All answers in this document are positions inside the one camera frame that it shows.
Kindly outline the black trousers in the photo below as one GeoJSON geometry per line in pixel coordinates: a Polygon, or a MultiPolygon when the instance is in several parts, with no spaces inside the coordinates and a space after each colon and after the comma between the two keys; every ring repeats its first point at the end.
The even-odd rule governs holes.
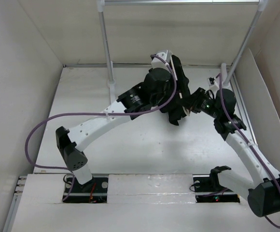
{"type": "MultiPolygon", "coordinates": [[[[173,59],[174,68],[178,78],[179,90],[182,93],[182,98],[187,97],[190,95],[190,89],[188,87],[189,79],[184,74],[181,60],[175,55],[172,55],[171,58],[173,59]]],[[[182,106],[179,105],[180,98],[177,92],[176,80],[173,80],[173,76],[169,72],[169,70],[167,71],[162,68],[151,68],[149,70],[149,73],[145,77],[145,83],[147,94],[152,90],[166,91],[172,89],[173,91],[176,91],[174,97],[171,98],[171,101],[159,110],[161,113],[168,114],[168,120],[170,124],[178,126],[179,120],[186,117],[186,115],[182,109],[182,106]]]]}

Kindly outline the cream clothes hanger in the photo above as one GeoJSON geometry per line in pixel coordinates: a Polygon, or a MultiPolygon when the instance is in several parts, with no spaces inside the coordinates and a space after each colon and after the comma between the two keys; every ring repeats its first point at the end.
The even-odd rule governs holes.
{"type": "MultiPolygon", "coordinates": [[[[177,92],[178,92],[179,98],[182,99],[182,93],[179,90],[178,78],[177,78],[177,74],[176,74],[176,71],[175,71],[175,68],[174,68],[174,63],[173,63],[172,58],[170,58],[170,63],[171,63],[171,67],[172,67],[173,72],[174,72],[174,76],[175,76],[175,80],[176,80],[176,84],[177,84],[177,92]]],[[[190,116],[190,111],[189,110],[187,110],[184,106],[182,106],[182,109],[183,109],[186,116],[190,116]]]]}

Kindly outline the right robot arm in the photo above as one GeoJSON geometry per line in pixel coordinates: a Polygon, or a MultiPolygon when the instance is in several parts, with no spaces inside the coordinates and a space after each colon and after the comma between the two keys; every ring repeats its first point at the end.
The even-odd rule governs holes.
{"type": "Polygon", "coordinates": [[[217,91],[215,98],[198,88],[184,100],[185,107],[193,113],[203,112],[213,117],[216,131],[236,152],[251,176],[248,180],[228,166],[217,166],[210,172],[210,187],[230,189],[248,202],[256,216],[267,217],[280,212],[280,172],[247,138],[246,126],[235,114],[236,104],[235,94],[224,88],[217,91]]]}

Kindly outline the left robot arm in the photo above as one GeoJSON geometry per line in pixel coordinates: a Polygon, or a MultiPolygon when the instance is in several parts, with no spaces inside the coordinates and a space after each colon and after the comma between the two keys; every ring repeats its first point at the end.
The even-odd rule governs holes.
{"type": "Polygon", "coordinates": [[[96,182],[84,150],[115,127],[167,107],[177,86],[173,68],[152,68],[143,82],[119,95],[102,112],[90,113],[90,119],[73,128],[56,130],[56,146],[81,191],[90,191],[96,182]]]}

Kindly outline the right aluminium side rail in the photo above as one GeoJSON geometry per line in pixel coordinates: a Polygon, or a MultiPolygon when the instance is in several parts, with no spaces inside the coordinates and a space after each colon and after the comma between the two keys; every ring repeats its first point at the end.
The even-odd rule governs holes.
{"type": "Polygon", "coordinates": [[[249,115],[248,115],[248,112],[247,112],[247,108],[245,106],[243,96],[241,94],[241,91],[240,91],[238,81],[236,79],[235,74],[232,74],[232,77],[230,79],[230,84],[231,84],[231,87],[232,87],[232,89],[234,91],[234,94],[236,96],[236,99],[237,99],[237,105],[238,105],[237,108],[238,108],[238,111],[239,111],[239,114],[240,114],[240,118],[243,120],[244,124],[247,127],[247,131],[249,133],[248,137],[250,139],[252,139],[252,141],[255,144],[257,144],[256,137],[255,137],[255,134],[254,134],[254,131],[253,131],[253,128],[252,128],[252,124],[251,124],[251,121],[249,119],[249,115]]]}

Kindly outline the aluminium side rail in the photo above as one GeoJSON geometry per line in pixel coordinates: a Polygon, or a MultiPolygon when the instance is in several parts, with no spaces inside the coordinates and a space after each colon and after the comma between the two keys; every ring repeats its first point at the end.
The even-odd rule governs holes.
{"type": "Polygon", "coordinates": [[[5,224],[4,224],[3,232],[10,232],[12,230],[15,216],[16,216],[16,213],[17,213],[20,201],[21,201],[21,197],[22,197],[22,194],[24,191],[26,179],[27,179],[27,176],[22,175],[22,176],[19,176],[19,178],[17,180],[13,198],[11,201],[11,205],[10,205],[8,215],[7,215],[5,224]]]}
{"type": "Polygon", "coordinates": [[[239,111],[239,114],[240,114],[240,118],[243,120],[244,124],[247,127],[247,131],[249,133],[248,137],[250,139],[252,139],[252,141],[255,144],[257,144],[256,137],[255,137],[255,134],[254,134],[254,131],[253,131],[253,128],[252,128],[252,124],[251,124],[251,121],[249,119],[249,115],[248,115],[248,112],[247,112],[247,108],[245,106],[243,96],[241,94],[241,91],[240,91],[238,81],[236,79],[235,74],[232,74],[232,77],[230,79],[230,84],[231,84],[231,87],[232,87],[232,89],[234,91],[234,94],[236,96],[236,99],[237,99],[237,105],[238,105],[237,108],[238,108],[238,111],[239,111]]]}

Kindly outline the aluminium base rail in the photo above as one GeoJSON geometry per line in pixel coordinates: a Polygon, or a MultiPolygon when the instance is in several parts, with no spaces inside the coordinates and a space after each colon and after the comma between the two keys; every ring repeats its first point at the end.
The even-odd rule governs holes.
{"type": "Polygon", "coordinates": [[[237,194],[210,186],[207,174],[97,175],[82,189],[70,174],[63,176],[65,203],[194,204],[240,203],[237,194]]]}

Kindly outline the left aluminium side rail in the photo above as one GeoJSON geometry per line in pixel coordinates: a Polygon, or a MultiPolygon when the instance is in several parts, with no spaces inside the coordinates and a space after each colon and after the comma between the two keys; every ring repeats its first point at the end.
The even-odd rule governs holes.
{"type": "Polygon", "coordinates": [[[22,194],[24,191],[26,179],[27,179],[27,176],[22,175],[22,176],[19,176],[19,178],[17,180],[13,198],[11,201],[11,205],[10,205],[8,215],[7,215],[5,224],[4,224],[3,232],[10,232],[12,230],[15,216],[16,216],[16,213],[17,213],[20,201],[21,201],[21,197],[22,197],[22,194]]]}

